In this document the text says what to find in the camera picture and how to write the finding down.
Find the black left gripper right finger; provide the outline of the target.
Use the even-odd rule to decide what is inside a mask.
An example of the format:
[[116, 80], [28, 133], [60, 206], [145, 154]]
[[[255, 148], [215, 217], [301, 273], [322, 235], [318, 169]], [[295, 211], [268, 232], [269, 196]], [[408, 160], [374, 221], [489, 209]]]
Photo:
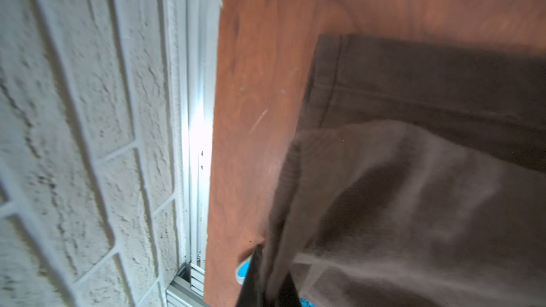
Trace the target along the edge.
[[301, 307], [300, 297], [289, 272], [277, 294], [277, 307]]

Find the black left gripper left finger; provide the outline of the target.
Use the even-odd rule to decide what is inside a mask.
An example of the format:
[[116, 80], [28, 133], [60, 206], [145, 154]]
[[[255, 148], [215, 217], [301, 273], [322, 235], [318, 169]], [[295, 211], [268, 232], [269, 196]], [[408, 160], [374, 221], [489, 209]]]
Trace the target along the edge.
[[257, 245], [253, 253], [242, 261], [235, 270], [235, 278], [241, 285], [236, 303], [237, 307], [266, 306], [260, 283], [260, 266], [263, 259], [262, 251], [263, 246], [261, 244]]

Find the brown trousers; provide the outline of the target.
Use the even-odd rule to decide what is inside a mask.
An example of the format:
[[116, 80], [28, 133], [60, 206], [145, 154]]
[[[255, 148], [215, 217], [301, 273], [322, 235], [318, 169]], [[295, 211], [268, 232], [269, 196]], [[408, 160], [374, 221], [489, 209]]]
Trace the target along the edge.
[[545, 305], [545, 58], [318, 39], [261, 284], [317, 306]]

